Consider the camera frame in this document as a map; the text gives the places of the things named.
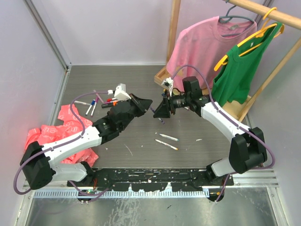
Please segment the purple marker pen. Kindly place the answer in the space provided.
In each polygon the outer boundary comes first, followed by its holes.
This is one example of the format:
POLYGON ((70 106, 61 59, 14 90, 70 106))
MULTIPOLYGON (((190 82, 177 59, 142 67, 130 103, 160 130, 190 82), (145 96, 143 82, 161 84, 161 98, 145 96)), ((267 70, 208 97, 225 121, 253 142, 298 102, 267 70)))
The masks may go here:
MULTIPOLYGON (((155 110, 153 109, 152 106, 150 106, 150 110, 155 114, 155 110)), ((165 124, 165 122, 161 118, 157 118, 162 124, 165 124)))

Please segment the teal marker pen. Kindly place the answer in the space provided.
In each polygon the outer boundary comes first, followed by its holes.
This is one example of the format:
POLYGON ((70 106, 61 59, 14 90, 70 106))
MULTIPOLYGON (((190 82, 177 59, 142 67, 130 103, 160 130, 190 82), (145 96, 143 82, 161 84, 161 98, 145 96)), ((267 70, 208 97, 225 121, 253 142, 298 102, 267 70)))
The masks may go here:
POLYGON ((169 136, 169 135, 165 135, 165 134, 162 134, 162 133, 159 133, 160 136, 164 137, 164 138, 167 138, 167 139, 170 139, 170 140, 173 140, 173 141, 179 141, 178 138, 175 138, 175 137, 172 137, 172 136, 169 136))

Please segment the yellow marker pen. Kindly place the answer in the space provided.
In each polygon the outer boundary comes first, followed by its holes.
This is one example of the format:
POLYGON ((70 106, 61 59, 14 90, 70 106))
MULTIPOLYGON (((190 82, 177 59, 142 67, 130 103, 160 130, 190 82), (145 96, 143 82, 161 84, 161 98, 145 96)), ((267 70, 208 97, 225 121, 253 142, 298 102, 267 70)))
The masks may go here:
POLYGON ((165 145, 165 146, 167 146, 167 147, 169 147, 169 148, 172 148, 173 150, 178 150, 177 147, 174 147, 174 146, 172 146, 172 145, 170 145, 170 144, 168 144, 168 143, 166 143, 166 142, 163 142, 163 141, 161 141, 161 140, 155 139, 155 141, 158 142, 158 143, 160 143, 160 144, 162 144, 162 145, 165 145))

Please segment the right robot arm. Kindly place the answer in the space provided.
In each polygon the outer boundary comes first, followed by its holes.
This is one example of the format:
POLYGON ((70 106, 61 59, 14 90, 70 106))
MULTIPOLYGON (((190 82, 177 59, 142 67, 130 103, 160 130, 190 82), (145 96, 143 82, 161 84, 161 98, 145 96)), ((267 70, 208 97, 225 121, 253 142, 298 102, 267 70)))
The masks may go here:
POLYGON ((154 112, 154 118, 170 118, 177 108, 188 107, 199 117, 212 123, 230 142, 228 157, 206 167, 207 182, 218 185, 227 174, 243 174, 264 163, 268 156, 264 146, 264 135, 259 128, 250 128, 237 121, 209 95, 204 95, 195 76, 184 78, 184 91, 173 94, 173 80, 166 78, 162 86, 166 89, 163 100, 154 112))

